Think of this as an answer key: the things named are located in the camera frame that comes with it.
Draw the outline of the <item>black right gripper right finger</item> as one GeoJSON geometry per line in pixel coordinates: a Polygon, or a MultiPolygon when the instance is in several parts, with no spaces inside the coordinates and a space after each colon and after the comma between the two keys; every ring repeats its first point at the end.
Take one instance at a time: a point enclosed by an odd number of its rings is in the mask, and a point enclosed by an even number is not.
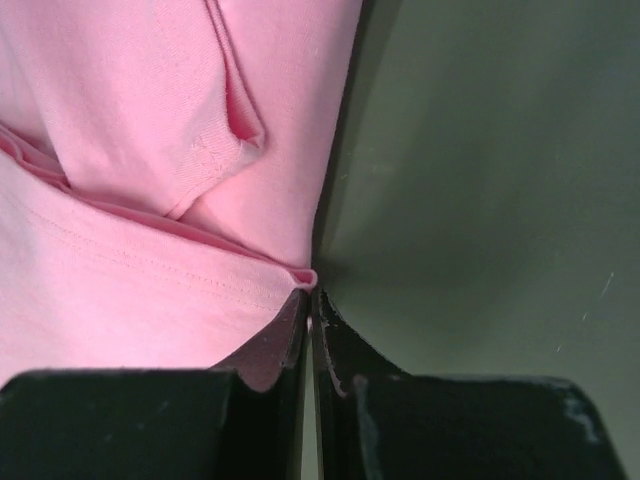
{"type": "Polygon", "coordinates": [[[622,479],[589,397],[548,376],[420,376],[311,297],[324,479],[622,479]]]}

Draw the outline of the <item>pink t shirt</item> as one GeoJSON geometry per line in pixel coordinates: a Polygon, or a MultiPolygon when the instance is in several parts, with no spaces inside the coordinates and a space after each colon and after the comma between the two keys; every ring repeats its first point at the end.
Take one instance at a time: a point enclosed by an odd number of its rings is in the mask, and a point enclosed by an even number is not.
{"type": "Polygon", "coordinates": [[[357,1],[1,5],[1,377],[207,368],[310,290],[357,1]]]}

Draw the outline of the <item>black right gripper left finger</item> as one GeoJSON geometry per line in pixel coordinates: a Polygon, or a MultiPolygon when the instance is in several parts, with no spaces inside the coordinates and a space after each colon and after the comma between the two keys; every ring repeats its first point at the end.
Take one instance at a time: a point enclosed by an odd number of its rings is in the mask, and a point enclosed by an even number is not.
{"type": "Polygon", "coordinates": [[[1,391],[5,479],[296,479],[308,297],[208,369],[34,370],[1,391]]]}

